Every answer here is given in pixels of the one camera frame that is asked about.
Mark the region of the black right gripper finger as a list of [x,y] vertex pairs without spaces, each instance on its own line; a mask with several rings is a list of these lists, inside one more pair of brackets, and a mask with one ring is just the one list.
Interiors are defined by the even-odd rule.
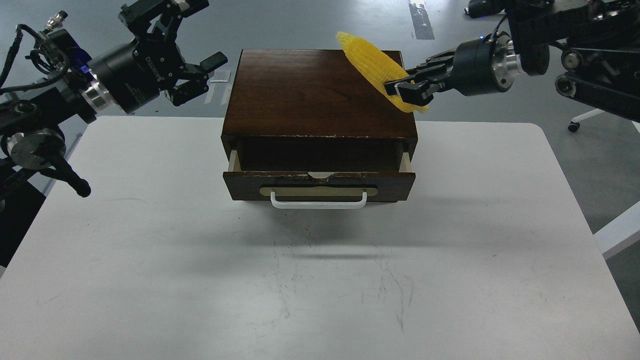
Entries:
[[452,70],[415,70],[382,76],[382,93],[391,101],[426,106],[437,92],[451,89]]
[[414,68],[406,69],[406,72],[412,76],[418,73],[446,73],[453,66],[454,54],[437,54],[428,57],[425,62],[417,64]]

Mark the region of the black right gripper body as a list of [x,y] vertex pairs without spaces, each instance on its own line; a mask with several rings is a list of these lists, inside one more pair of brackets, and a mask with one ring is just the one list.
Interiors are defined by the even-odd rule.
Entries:
[[517,72],[508,65],[514,54],[510,41],[510,35],[501,32],[494,39],[485,36],[459,44],[452,62],[452,88],[464,96],[507,92]]

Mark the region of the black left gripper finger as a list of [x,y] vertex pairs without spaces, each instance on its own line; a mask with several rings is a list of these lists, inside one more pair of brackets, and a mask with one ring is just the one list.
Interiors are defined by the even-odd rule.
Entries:
[[122,5],[118,19],[134,35],[132,47],[173,47],[183,19],[209,6],[208,0],[137,0]]
[[185,63],[170,75],[170,85],[166,89],[166,96],[172,105],[179,107],[205,94],[210,87],[208,80],[215,70],[228,62],[222,52],[216,52],[198,64]]

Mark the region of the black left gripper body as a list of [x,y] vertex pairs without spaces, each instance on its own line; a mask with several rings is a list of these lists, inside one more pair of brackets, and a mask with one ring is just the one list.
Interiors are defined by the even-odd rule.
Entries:
[[94,57],[88,66],[126,114],[172,88],[186,70],[179,47],[159,38],[135,38]]

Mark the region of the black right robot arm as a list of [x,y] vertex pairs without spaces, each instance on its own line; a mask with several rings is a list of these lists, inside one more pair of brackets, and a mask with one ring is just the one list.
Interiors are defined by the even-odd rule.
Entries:
[[382,92],[415,106],[437,92],[506,92],[516,75],[544,75],[556,47],[565,69],[555,80],[561,96],[639,121],[637,0],[471,0],[466,13],[473,19],[504,13],[509,30],[433,55],[384,82]]

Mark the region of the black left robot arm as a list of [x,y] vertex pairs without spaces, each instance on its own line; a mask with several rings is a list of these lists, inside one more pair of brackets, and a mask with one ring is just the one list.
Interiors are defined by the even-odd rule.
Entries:
[[164,93],[178,107],[205,94],[227,57],[217,52],[198,64],[185,61],[176,39],[184,19],[208,0],[137,0],[119,20],[130,42],[92,57],[63,28],[66,11],[42,30],[19,23],[1,68],[1,269],[18,250],[45,201],[30,178],[66,183],[87,198],[91,188],[66,160],[60,125],[78,116],[87,125],[117,106],[126,114]]

